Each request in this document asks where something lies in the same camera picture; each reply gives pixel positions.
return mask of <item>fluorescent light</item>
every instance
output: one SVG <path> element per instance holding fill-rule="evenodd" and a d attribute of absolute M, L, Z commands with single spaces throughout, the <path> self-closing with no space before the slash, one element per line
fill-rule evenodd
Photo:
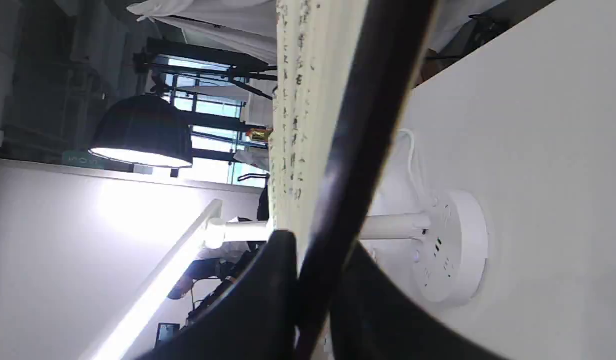
<path fill-rule="evenodd" d="M 182 159 L 159 155 L 158 153 L 127 150 L 125 148 L 91 148 L 90 153 L 98 157 L 124 162 L 129 164 L 139 164 L 150 167 L 169 167 L 179 169 L 189 167 L 192 164 Z"/>
<path fill-rule="evenodd" d="M 197 257 L 209 219 L 221 215 L 222 202 L 213 200 L 148 276 L 136 301 L 122 312 L 81 360 L 121 360 L 164 302 L 173 286 Z"/>

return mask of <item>round power socket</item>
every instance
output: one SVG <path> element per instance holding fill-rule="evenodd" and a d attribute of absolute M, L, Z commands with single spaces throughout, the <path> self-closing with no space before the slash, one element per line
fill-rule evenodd
<path fill-rule="evenodd" d="M 419 247 L 415 278 L 423 296 L 446 306 L 465 305 L 475 295 L 488 258 L 482 208 L 466 191 L 440 193 L 430 229 Z"/>

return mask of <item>white curtain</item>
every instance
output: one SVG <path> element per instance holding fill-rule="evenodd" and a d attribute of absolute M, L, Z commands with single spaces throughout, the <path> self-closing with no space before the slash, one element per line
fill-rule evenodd
<path fill-rule="evenodd" d="M 269 64 L 277 63 L 274 0 L 148 0 L 127 9 L 141 16 L 140 21 L 150 18 L 199 32 L 208 39 Z"/>

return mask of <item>window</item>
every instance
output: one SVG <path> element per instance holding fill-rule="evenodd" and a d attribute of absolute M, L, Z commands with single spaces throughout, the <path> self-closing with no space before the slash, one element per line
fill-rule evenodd
<path fill-rule="evenodd" d="M 211 69 L 225 71 L 228 66 L 223 64 L 208 63 L 205 61 L 190 61 L 179 58 L 169 58 L 168 64 L 182 68 Z M 194 74 L 166 75 L 166 84 L 180 89 L 182 87 L 195 86 L 234 86 L 227 84 L 217 75 L 198 76 Z M 242 113 L 242 101 L 218 96 L 194 95 L 186 91 L 173 91 L 162 99 L 173 104 L 177 109 L 185 112 L 197 112 L 214 116 L 239 118 Z M 221 151 L 223 153 L 235 153 L 237 150 L 245 150 L 246 146 L 262 147 L 265 144 L 247 139 L 242 132 L 215 129 L 212 127 L 192 127 L 192 147 L 198 150 Z M 242 182 L 237 181 L 240 176 L 246 174 L 266 174 L 267 172 L 241 162 L 226 162 L 212 159 L 194 158 L 191 168 L 182 168 L 178 177 L 182 179 L 196 180 L 199 182 L 212 182 L 223 184 L 237 184 L 247 187 L 260 187 L 266 185 L 264 178 L 249 178 Z M 169 169 L 153 168 L 152 174 L 159 177 L 170 177 Z"/>

